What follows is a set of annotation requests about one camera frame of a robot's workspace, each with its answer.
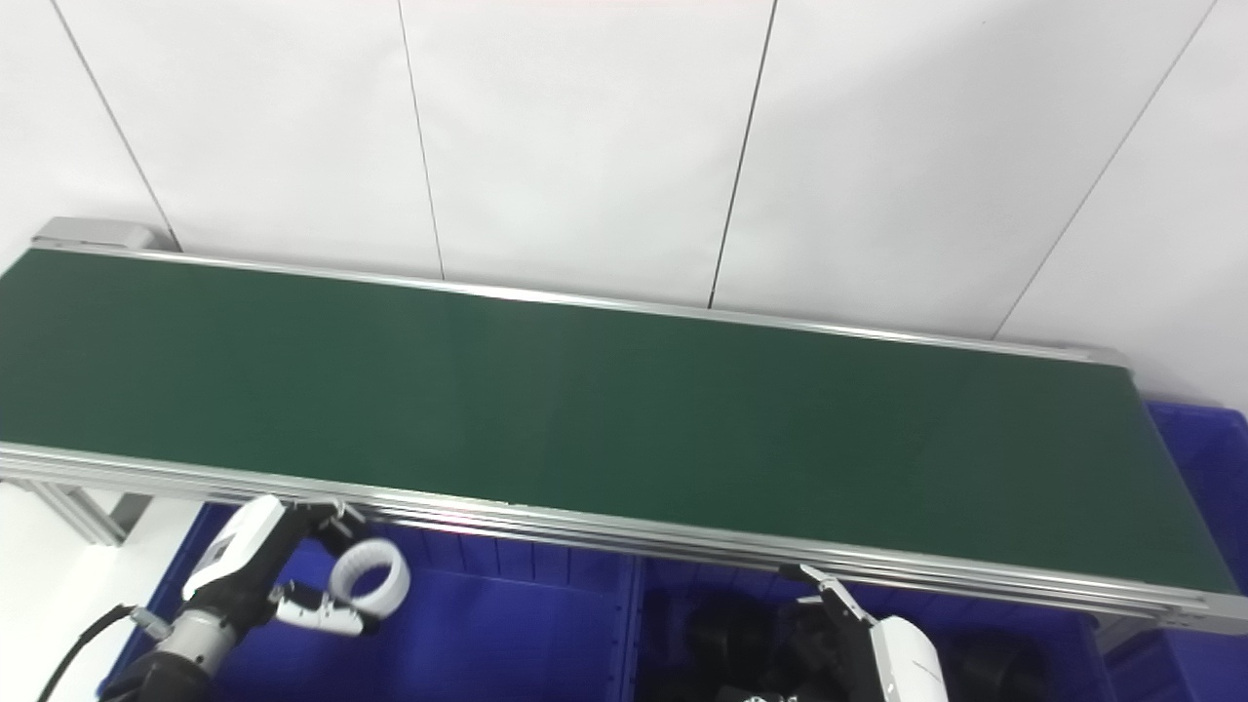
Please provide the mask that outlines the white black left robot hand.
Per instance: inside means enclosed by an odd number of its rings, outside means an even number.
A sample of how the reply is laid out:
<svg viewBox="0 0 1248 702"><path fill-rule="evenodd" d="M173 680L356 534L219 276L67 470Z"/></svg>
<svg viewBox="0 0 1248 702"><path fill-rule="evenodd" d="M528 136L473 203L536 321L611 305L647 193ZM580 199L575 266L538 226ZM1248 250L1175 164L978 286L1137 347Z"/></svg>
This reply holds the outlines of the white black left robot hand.
<svg viewBox="0 0 1248 702"><path fill-rule="evenodd" d="M369 537L366 517L342 498L295 505L272 493L250 498L218 530L183 582L183 608L223 620L240 637L273 620L327 635L374 635L379 617L349 605L346 597L278 580L305 540L343 557Z"/></svg>

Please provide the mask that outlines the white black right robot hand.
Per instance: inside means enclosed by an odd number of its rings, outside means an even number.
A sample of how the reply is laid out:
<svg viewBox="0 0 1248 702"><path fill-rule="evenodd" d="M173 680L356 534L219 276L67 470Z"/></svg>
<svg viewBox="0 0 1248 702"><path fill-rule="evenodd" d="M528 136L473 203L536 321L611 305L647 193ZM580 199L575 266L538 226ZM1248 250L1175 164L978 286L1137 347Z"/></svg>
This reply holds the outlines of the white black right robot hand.
<svg viewBox="0 0 1248 702"><path fill-rule="evenodd" d="M814 586L758 683L719 685L714 701L946 701L935 645L914 622L864 610L837 577L814 565L780 576Z"/></svg>

